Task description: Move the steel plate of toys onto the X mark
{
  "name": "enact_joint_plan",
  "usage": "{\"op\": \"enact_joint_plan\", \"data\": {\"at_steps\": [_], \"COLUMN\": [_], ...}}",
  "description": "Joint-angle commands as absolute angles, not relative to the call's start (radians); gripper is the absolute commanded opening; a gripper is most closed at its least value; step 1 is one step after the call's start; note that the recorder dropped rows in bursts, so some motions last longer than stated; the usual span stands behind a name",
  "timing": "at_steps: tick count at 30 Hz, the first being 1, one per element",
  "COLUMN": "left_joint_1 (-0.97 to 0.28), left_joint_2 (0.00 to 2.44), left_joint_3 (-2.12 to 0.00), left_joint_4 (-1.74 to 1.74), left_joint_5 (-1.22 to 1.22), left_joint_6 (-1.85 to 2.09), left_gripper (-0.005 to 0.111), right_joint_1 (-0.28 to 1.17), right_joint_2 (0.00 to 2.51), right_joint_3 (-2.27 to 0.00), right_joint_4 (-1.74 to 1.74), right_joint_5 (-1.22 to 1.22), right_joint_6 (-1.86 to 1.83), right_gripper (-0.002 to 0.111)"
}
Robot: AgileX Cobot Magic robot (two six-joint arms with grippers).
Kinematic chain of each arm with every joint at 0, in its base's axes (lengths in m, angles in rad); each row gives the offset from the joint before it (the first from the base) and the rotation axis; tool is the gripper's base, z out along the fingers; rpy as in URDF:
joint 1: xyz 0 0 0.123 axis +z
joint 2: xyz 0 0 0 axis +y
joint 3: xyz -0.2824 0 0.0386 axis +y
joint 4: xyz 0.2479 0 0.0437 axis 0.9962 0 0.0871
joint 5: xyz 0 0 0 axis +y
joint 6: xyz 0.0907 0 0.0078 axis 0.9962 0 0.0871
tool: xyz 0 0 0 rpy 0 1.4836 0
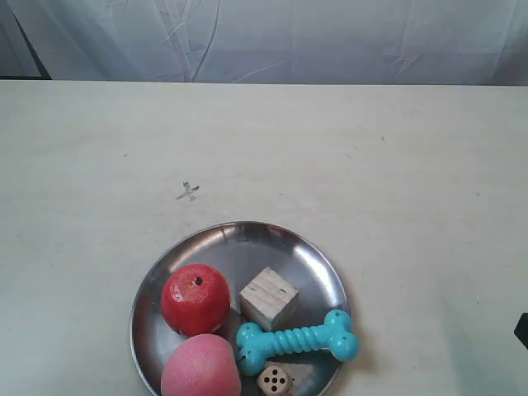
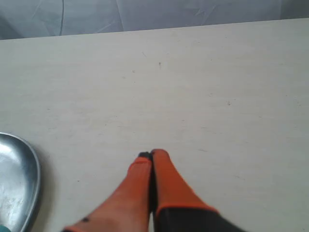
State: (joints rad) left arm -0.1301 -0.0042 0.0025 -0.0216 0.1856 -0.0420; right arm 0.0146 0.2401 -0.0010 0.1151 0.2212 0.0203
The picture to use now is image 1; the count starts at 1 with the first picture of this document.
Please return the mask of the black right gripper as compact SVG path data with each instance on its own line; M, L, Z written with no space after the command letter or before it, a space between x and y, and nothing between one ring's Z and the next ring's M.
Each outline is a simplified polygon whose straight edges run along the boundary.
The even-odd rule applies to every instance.
M519 317L514 329L514 334L521 344L525 348L528 348L528 313L523 313Z

